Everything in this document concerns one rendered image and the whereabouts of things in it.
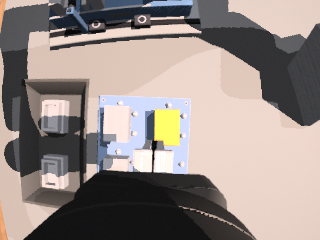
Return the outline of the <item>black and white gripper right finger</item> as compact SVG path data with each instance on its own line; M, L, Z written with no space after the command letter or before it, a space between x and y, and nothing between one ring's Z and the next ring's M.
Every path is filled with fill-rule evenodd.
M163 140L155 140L153 173L172 173L173 153L172 150L165 150Z

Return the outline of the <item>yellow block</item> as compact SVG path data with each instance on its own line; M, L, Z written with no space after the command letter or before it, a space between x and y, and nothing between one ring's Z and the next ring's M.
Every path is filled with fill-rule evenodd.
M155 140L164 146L179 146L180 110L155 109Z

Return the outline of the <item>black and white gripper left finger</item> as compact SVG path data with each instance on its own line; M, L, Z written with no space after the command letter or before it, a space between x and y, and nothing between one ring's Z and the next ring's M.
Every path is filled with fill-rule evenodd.
M153 173L155 140L146 140L142 148L133 150L133 172Z

